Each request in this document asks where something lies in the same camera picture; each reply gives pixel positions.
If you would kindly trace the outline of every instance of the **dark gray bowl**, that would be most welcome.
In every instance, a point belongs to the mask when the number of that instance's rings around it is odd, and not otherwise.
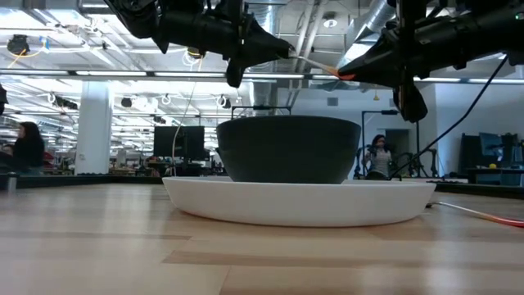
[[[233,181],[340,184],[350,173],[360,126],[320,116],[256,116],[217,129],[220,157]]]

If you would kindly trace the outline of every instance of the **person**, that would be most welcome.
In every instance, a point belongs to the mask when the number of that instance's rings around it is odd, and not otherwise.
[[[12,156],[15,146],[12,144],[6,144],[2,147],[2,152],[5,152],[7,155]]]
[[[43,139],[38,126],[33,122],[20,123],[13,157],[29,167],[26,175],[40,175],[43,169],[43,153]]]
[[[379,134],[371,142],[364,156],[364,166],[371,161],[367,179],[387,179],[390,174],[391,151],[386,145],[386,136]]]

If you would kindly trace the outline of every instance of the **table surface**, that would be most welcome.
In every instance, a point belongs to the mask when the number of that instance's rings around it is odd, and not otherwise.
[[[518,200],[433,198],[524,216]],[[445,207],[396,225],[240,225],[177,210],[162,185],[39,188],[0,197],[0,266],[6,295],[521,295],[524,230]]]

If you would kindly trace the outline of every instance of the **hair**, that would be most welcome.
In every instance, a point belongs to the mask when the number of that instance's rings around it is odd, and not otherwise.
[[[377,134],[377,136],[375,136],[375,138],[371,142],[372,151],[376,151],[376,146],[380,138],[384,138],[384,140],[386,140],[386,136],[384,134]],[[390,149],[388,148],[387,144],[384,144],[384,152],[389,152],[389,150]]]
[[[22,122],[20,123],[24,127],[25,136],[24,139],[30,141],[42,141],[42,136],[40,135],[40,130],[38,126],[33,122]]]

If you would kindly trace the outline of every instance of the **white dish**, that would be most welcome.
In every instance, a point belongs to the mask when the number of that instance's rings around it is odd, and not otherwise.
[[[342,227],[409,220],[435,184],[348,180],[343,184],[235,183],[229,177],[170,177],[173,204],[197,216],[257,225]]]

